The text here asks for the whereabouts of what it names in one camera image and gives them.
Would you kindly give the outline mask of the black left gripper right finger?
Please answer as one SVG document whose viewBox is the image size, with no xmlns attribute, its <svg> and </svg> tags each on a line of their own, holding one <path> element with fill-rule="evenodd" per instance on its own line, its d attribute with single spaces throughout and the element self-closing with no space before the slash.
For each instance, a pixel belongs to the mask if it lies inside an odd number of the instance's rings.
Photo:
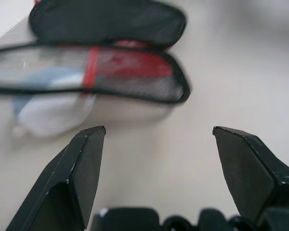
<svg viewBox="0 0 289 231">
<path fill-rule="evenodd" d="M 212 133 L 240 215 L 258 221 L 269 207 L 289 207 L 289 167 L 258 136 L 220 126 Z"/>
</svg>

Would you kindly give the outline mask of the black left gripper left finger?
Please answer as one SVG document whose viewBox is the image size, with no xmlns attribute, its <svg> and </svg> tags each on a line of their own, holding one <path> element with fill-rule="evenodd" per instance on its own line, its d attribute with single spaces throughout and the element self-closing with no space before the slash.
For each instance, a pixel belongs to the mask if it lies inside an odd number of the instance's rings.
<svg viewBox="0 0 289 231">
<path fill-rule="evenodd" d="M 83 231 L 95 199 L 105 126 L 77 133 L 41 172 L 8 231 Z"/>
</svg>

